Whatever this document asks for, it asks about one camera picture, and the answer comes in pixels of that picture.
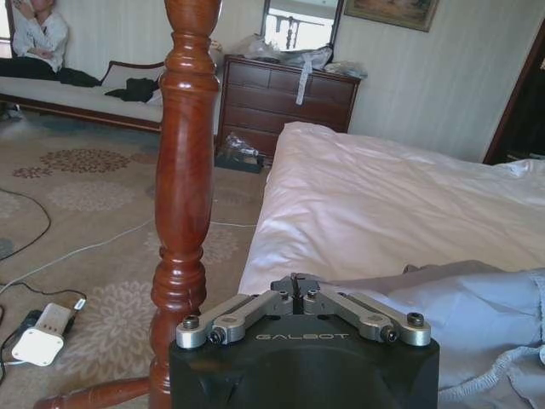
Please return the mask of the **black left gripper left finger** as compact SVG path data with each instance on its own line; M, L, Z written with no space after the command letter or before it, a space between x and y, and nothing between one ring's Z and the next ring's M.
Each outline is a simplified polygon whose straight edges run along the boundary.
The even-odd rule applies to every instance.
M293 314L297 297L294 276L272 282L270 289L260 295L237 294L200 316L185 317L176 327L176 345L181 349L197 349L206 343L236 343L262 318Z

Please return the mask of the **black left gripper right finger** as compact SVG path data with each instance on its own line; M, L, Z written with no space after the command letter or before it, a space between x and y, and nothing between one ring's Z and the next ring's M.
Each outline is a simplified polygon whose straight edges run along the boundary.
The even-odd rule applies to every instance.
M336 316L354 327L362 338L377 343L431 343L431 326L420 313L404 314L364 293L333 291L308 274L298 274L297 284L305 314Z

